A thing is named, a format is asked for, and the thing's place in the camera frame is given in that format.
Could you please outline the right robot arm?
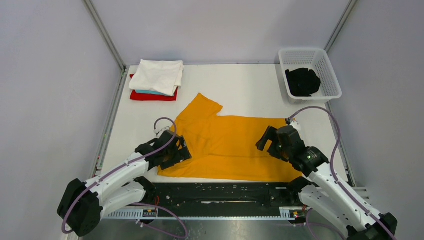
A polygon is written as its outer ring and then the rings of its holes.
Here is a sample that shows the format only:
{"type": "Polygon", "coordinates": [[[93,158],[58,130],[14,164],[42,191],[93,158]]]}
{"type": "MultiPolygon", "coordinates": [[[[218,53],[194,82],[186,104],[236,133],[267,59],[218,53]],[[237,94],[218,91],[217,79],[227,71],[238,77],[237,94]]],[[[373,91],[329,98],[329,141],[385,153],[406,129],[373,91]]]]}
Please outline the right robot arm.
{"type": "Polygon", "coordinates": [[[287,162],[302,176],[287,187],[287,201],[293,206],[306,205],[348,240],[393,240],[398,221],[391,213],[381,213],[338,177],[329,159],[316,147],[306,146],[291,125],[279,129],[269,126],[256,143],[270,156],[287,162]]]}

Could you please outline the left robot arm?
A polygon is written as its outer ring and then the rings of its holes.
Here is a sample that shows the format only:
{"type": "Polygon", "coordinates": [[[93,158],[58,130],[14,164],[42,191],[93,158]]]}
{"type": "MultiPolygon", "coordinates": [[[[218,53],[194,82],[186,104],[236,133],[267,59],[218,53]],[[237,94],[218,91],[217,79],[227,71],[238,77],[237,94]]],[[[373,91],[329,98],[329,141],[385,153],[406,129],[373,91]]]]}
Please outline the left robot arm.
{"type": "Polygon", "coordinates": [[[85,181],[74,179],[67,185],[57,209],[64,232],[84,237],[117,210],[136,203],[152,204],[158,200],[157,190],[145,174],[153,168],[168,169],[191,157],[185,138],[165,130],[139,145],[115,168],[85,181]]]}

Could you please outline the yellow t shirt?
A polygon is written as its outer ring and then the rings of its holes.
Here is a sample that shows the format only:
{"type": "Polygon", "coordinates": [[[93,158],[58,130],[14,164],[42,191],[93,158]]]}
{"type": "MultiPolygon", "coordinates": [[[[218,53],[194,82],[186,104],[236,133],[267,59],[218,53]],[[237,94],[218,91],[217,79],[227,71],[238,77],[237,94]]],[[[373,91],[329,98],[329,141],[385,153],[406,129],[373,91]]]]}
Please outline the yellow t shirt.
{"type": "Polygon", "coordinates": [[[286,125],[282,118],[220,116],[222,109],[200,93],[188,104],[171,129],[184,137],[192,157],[167,169],[159,167],[159,176],[288,183],[303,175],[256,147],[269,126],[286,125]]]}

